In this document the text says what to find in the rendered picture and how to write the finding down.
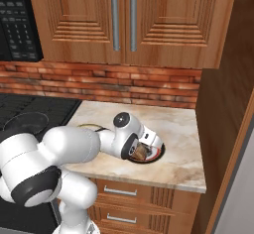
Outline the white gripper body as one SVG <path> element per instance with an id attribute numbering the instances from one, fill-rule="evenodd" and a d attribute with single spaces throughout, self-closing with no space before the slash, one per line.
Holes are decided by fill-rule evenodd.
<path id="1" fill-rule="evenodd" d="M 149 138 L 149 143 L 148 143 L 148 153 L 150 155 L 158 155 L 162 153 L 162 147 L 163 147 L 163 141 L 162 139 L 158 136 L 152 136 Z"/>

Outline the red plate with black rim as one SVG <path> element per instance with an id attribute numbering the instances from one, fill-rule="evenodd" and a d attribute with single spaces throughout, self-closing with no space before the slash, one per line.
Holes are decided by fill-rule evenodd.
<path id="1" fill-rule="evenodd" d="M 153 163 L 157 160 L 159 160 L 165 153 L 165 145 L 163 145 L 162 147 L 162 153 L 161 154 L 158 154 L 158 155 L 150 155 L 145 161 L 139 161 L 139 160 L 135 160 L 133 157 L 131 157 L 129 159 L 130 162 L 133 162 L 133 163 L 137 163 L 137 164 L 150 164 L 150 163 Z"/>

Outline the brown chicken drumstick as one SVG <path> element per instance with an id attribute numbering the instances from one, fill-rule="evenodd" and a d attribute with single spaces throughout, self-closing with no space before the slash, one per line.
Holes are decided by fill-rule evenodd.
<path id="1" fill-rule="evenodd" d="M 135 160 L 145 161 L 152 154 L 152 150 L 146 145 L 139 143 L 132 157 Z"/>

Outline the wooden drawer front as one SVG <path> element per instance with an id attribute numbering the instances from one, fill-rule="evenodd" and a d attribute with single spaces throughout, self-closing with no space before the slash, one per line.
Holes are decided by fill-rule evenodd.
<path id="1" fill-rule="evenodd" d="M 136 183 L 97 179 L 98 195 L 110 202 L 119 202 L 121 205 L 148 206 L 153 209 L 162 208 L 174 213 L 195 214 L 200 199 L 197 192 L 141 185 Z M 128 196 L 104 192 L 104 186 L 109 188 L 135 191 L 137 196 Z"/>
<path id="2" fill-rule="evenodd" d="M 191 234 L 194 220 L 194 214 L 156 215 L 155 213 L 141 213 L 134 208 L 126 211 L 91 206 L 88 213 L 101 234 Z M 107 213 L 128 219 L 137 217 L 137 223 L 108 220 Z"/>

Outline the olive round dish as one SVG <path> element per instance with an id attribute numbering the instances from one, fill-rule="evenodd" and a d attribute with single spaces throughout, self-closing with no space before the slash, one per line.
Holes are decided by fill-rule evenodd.
<path id="1" fill-rule="evenodd" d="M 104 128 L 100 125 L 91 124 L 91 123 L 80 124 L 80 125 L 77 125 L 77 127 L 87 128 L 87 129 L 90 129 L 94 132 L 100 132 L 100 131 L 103 131 L 103 130 L 108 130 L 107 128 Z"/>

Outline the tall wooden cabinet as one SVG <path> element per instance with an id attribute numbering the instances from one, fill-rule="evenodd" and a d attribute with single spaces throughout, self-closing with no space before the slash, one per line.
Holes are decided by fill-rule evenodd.
<path id="1" fill-rule="evenodd" d="M 206 193 L 191 234 L 212 234 L 254 115 L 254 0 L 235 0 L 220 69 L 202 72 L 196 103 Z"/>

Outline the black hob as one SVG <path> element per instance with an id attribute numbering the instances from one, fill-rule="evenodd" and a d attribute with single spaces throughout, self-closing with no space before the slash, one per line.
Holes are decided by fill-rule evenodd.
<path id="1" fill-rule="evenodd" d="M 80 104 L 81 101 L 74 98 L 0 93 L 0 131 L 19 114 L 41 112 L 49 118 L 48 126 L 36 136 L 41 142 L 49 129 L 66 125 Z"/>

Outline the wooden cupboard door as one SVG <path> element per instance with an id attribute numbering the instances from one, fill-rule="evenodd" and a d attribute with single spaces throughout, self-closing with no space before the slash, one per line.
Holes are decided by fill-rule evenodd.
<path id="1" fill-rule="evenodd" d="M 118 0 L 120 51 L 113 50 L 111 0 L 31 0 L 46 61 L 123 63 L 124 0 Z"/>
<path id="2" fill-rule="evenodd" d="M 125 0 L 126 62 L 218 68 L 234 0 L 137 0 L 137 51 L 130 51 L 130 0 Z"/>

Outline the black oven door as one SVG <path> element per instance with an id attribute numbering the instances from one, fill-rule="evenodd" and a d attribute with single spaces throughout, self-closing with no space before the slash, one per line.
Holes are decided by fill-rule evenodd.
<path id="1" fill-rule="evenodd" d="M 0 198 L 0 227 L 32 234 L 52 234 L 61 222 L 58 203 L 53 200 L 23 207 Z"/>

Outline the black microwave oven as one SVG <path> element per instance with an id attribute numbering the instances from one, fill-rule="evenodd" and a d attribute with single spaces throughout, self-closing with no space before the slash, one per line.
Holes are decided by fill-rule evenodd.
<path id="1" fill-rule="evenodd" d="M 31 0 L 0 0 L 0 60 L 43 58 Z"/>

